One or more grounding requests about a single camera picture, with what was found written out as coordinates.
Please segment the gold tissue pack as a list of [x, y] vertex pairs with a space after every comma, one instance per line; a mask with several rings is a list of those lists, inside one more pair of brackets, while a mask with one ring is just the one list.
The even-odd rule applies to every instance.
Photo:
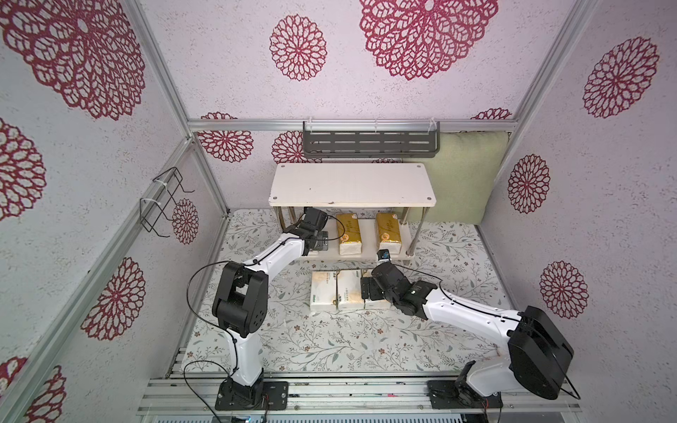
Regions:
[[359, 256], [362, 253], [362, 237], [360, 223], [355, 213], [342, 213], [336, 216], [338, 252], [341, 256]]
[[378, 248], [398, 255], [403, 245], [398, 216], [395, 213], [377, 213], [376, 225]]

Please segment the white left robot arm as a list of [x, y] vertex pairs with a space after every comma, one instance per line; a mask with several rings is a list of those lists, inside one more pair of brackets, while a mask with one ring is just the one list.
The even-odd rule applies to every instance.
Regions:
[[264, 370], [257, 331], [267, 316], [269, 283], [289, 264], [306, 257], [320, 241], [329, 215], [306, 207], [303, 215], [267, 249], [243, 263], [227, 261], [213, 300], [212, 315], [231, 338], [232, 375], [226, 393], [250, 405], [262, 401]]

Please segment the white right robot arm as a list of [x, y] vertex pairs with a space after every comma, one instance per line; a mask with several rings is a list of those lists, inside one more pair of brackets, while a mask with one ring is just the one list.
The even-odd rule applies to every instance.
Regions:
[[563, 385], [574, 349], [548, 314], [532, 306], [523, 311], [492, 308], [445, 291], [439, 282], [410, 281], [403, 266], [383, 260], [366, 278], [362, 292], [375, 294], [409, 317], [450, 324], [487, 339], [507, 354], [488, 361], [469, 361], [457, 380], [458, 394], [489, 398], [523, 388], [539, 398], [556, 400], [563, 392], [573, 398], [576, 389]]

